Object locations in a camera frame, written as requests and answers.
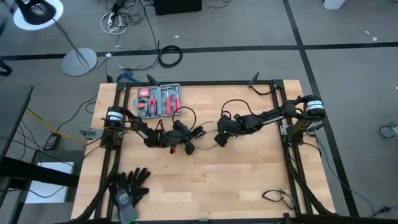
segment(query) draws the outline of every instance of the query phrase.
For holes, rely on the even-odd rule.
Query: wooden tabletop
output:
[[[288,100],[303,96],[298,80],[285,80],[284,84]],[[256,85],[256,88],[264,92],[270,90],[268,85]],[[108,107],[113,104],[115,91],[116,84],[101,84],[92,128],[103,128],[101,118],[104,118]],[[255,113],[274,109],[270,95],[259,96],[246,85],[182,86],[181,91],[182,105],[191,107],[197,114],[196,125],[213,122],[203,126],[206,131],[216,129],[221,107],[231,99],[247,101]],[[137,88],[134,87],[131,88],[128,104],[133,113],[136,113],[136,108],[132,101],[136,98]],[[228,103],[224,110],[230,111],[232,115],[249,114],[242,102]],[[193,114],[183,109],[183,115],[176,116],[176,119],[190,127]],[[145,122],[150,128],[155,128],[158,119],[147,119]],[[172,129],[171,118],[163,118],[163,123],[167,131]],[[216,131],[210,132],[192,143],[196,147],[209,148],[216,144],[213,139],[216,134]],[[316,145],[310,136],[305,136],[304,141]],[[90,145],[86,152],[98,144]],[[317,149],[308,145],[302,145],[299,149],[308,186],[319,201],[334,212]],[[294,212],[282,202],[275,203],[261,198],[266,190],[283,189],[290,192],[277,123],[264,126],[253,135],[230,138],[225,147],[196,149],[191,156],[186,155],[183,146],[177,148],[176,155],[170,155],[169,150],[146,147],[134,131],[123,137],[119,171],[129,172],[136,167],[146,167],[151,171],[151,176],[144,183],[150,192],[136,207],[138,220],[275,218],[282,217],[286,212],[294,216]],[[98,190],[103,159],[104,149],[97,149],[85,158],[72,218],[84,211]],[[305,209],[302,198],[299,199],[302,209]],[[102,216],[105,214],[106,206],[103,206]]]

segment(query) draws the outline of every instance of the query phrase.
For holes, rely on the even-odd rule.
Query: black metal frame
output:
[[[277,97],[277,91],[280,91],[280,95],[282,97],[282,103],[287,100],[286,97],[286,92],[284,88],[280,88],[278,85],[275,85],[275,83],[283,83],[283,80],[259,80],[256,82],[257,85],[269,85],[271,88],[271,94],[272,94],[272,100],[274,103],[274,107],[279,107],[279,102],[278,102],[278,97]],[[248,81],[213,81],[213,82],[180,82],[179,83],[181,86],[192,86],[192,85],[248,85]],[[122,94],[122,90],[124,90],[124,101],[123,101],[123,106],[127,107],[128,101],[129,101],[129,92],[131,87],[135,86],[150,86],[153,85],[153,83],[118,83],[116,86],[116,93],[114,97],[114,106],[119,105],[120,97]],[[282,121],[278,121],[278,126],[283,125]],[[287,124],[290,125],[292,124],[292,120],[288,119]],[[292,166],[292,161],[290,160],[290,151],[289,151],[289,145],[285,141],[285,137],[281,135],[280,133],[280,140],[282,143],[282,149],[284,152],[284,159],[285,159],[285,164],[287,168],[287,175],[289,179],[289,185],[290,185],[290,192],[292,194],[293,199],[295,200],[295,215],[296,217],[302,214],[308,214],[312,215],[312,204],[310,203],[309,197],[314,198],[313,194],[311,191],[307,188],[302,189],[303,190],[303,199],[305,202],[305,211],[306,213],[302,212],[302,209],[300,208],[299,204],[299,198],[298,198],[298,193],[297,193],[297,188],[296,188],[296,180],[299,178],[302,180],[302,183],[299,184],[299,186],[302,188],[303,186],[306,187],[306,181],[305,181],[305,175],[304,175],[304,170],[303,170],[303,164],[301,161],[300,157],[300,152],[297,146],[293,147],[293,152],[295,156],[295,163],[297,167],[297,173],[292,173],[291,172],[291,167]],[[114,158],[114,163],[117,164],[116,167],[118,167],[119,162],[120,162],[120,153],[121,153],[121,148],[116,150],[116,155]],[[110,155],[111,151],[109,149],[105,149],[105,157],[103,161],[103,167],[102,167],[102,173],[101,173],[101,178],[100,178],[100,183],[99,186],[102,186],[104,183],[104,180],[107,178],[107,173],[108,173],[108,167],[109,167],[109,160],[110,160]],[[95,215],[94,218],[100,218],[101,217],[101,209],[102,209],[102,199],[100,200],[99,204],[97,205],[97,208],[95,210]],[[111,199],[108,200],[108,207],[107,207],[107,213],[106,217],[111,218],[112,217],[112,211],[113,211],[113,204]],[[288,223],[287,218],[289,218],[289,214],[284,214],[284,218],[252,218],[252,219],[230,219],[230,220],[212,220],[212,223]],[[195,223],[198,222],[198,220],[173,220],[173,221],[140,221],[140,223]]]

